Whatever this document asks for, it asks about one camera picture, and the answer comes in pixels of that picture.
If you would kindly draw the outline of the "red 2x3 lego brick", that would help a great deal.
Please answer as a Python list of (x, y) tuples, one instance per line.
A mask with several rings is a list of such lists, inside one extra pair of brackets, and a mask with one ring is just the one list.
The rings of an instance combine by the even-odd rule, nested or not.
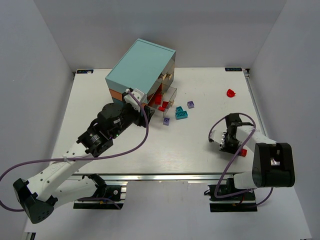
[(246, 149), (241, 149), (240, 152), (238, 153), (238, 156), (240, 157), (246, 157), (247, 155), (247, 150)]

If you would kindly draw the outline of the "red sloped lego brick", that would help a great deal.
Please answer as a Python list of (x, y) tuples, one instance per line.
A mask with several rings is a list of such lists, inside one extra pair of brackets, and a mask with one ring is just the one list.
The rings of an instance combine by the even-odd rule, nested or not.
[(155, 105), (161, 105), (162, 104), (162, 94), (158, 93), (158, 94), (155, 95), (154, 104)]

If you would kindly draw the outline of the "red curved lego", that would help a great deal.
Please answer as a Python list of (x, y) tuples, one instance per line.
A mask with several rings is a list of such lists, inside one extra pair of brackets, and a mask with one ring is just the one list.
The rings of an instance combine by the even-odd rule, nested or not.
[(165, 109), (168, 106), (169, 102), (168, 101), (163, 101), (162, 102), (162, 107)]

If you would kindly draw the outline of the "purple lego brick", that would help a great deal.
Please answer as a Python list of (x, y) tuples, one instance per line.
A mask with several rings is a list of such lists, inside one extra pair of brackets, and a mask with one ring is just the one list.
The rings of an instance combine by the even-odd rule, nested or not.
[(188, 102), (187, 102), (187, 107), (188, 107), (189, 109), (194, 108), (194, 107), (195, 107), (194, 102), (193, 102), (193, 101), (188, 101)]
[(169, 124), (170, 124), (170, 118), (165, 117), (165, 118), (163, 119), (163, 125), (169, 126)]

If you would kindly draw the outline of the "clear drawer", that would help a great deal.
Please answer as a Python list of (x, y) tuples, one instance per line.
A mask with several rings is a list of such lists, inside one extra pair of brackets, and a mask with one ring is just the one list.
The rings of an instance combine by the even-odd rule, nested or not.
[[(155, 104), (156, 94), (162, 94), (162, 102), (160, 105)], [(152, 97), (148, 100), (148, 106), (160, 112), (162, 114), (162, 117), (164, 118), (167, 115), (169, 109), (173, 106), (176, 96), (177, 89), (175, 87), (166, 84), (161, 84), (159, 88), (156, 90), (156, 92), (152, 95)], [(162, 107), (163, 101), (168, 102), (168, 106), (165, 108), (164, 111), (160, 111), (159, 107)]]

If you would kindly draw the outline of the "small teal lego brick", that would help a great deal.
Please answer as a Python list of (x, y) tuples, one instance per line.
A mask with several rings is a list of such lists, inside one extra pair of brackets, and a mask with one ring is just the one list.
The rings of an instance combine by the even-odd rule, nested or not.
[(183, 110), (183, 108), (181, 106), (178, 106), (178, 107), (175, 108), (175, 111), (177, 113), (179, 113), (179, 112), (183, 112), (184, 110)]

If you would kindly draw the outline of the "large teal lego brick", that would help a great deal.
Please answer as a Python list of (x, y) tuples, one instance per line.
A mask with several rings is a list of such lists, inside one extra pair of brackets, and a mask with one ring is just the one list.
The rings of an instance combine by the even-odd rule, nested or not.
[(186, 118), (188, 118), (188, 113), (187, 113), (187, 111), (177, 111), (175, 113), (175, 118), (177, 120), (186, 119)]

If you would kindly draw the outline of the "red round arch lego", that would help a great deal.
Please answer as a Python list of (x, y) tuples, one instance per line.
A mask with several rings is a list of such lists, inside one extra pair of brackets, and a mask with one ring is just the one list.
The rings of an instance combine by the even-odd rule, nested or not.
[(226, 92), (226, 95), (229, 97), (229, 98), (233, 98), (236, 96), (236, 93), (232, 90), (232, 89), (228, 89), (227, 92)]

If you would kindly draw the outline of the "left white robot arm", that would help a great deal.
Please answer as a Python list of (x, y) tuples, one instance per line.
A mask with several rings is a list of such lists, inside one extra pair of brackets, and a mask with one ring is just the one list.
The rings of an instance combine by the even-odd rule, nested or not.
[(106, 104), (64, 154), (64, 160), (56, 161), (27, 180), (19, 178), (13, 183), (17, 200), (33, 224), (45, 220), (54, 209), (78, 199), (101, 201), (112, 196), (112, 191), (96, 173), (83, 175), (71, 186), (62, 183), (81, 167), (98, 158), (113, 146), (117, 138), (131, 124), (146, 127), (155, 110), (144, 106), (144, 112), (131, 104)]

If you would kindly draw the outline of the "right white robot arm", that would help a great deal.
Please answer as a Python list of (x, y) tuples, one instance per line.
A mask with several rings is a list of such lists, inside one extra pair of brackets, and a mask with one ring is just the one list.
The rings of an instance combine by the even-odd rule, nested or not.
[(290, 188), (295, 184), (292, 147), (276, 142), (261, 131), (253, 122), (243, 122), (239, 113), (225, 117), (226, 131), (221, 134), (219, 150), (244, 156), (243, 147), (253, 152), (252, 170), (237, 173), (233, 184), (237, 190), (256, 188)]

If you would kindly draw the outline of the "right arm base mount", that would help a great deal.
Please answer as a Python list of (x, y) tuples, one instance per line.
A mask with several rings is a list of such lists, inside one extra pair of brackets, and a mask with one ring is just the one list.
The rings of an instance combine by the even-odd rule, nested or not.
[(232, 183), (221, 184), (217, 195), (214, 195), (216, 184), (208, 185), (204, 195), (209, 197), (209, 208), (211, 213), (249, 213), (257, 212), (256, 196), (253, 191), (241, 193), (241, 189), (236, 189)]

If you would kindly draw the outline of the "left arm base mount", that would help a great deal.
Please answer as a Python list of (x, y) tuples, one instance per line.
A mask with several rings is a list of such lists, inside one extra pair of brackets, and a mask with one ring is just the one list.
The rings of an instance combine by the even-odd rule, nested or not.
[(98, 174), (83, 175), (93, 180), (96, 190), (84, 200), (76, 200), (73, 209), (76, 210), (121, 210), (126, 199), (127, 186), (123, 184), (107, 184)]

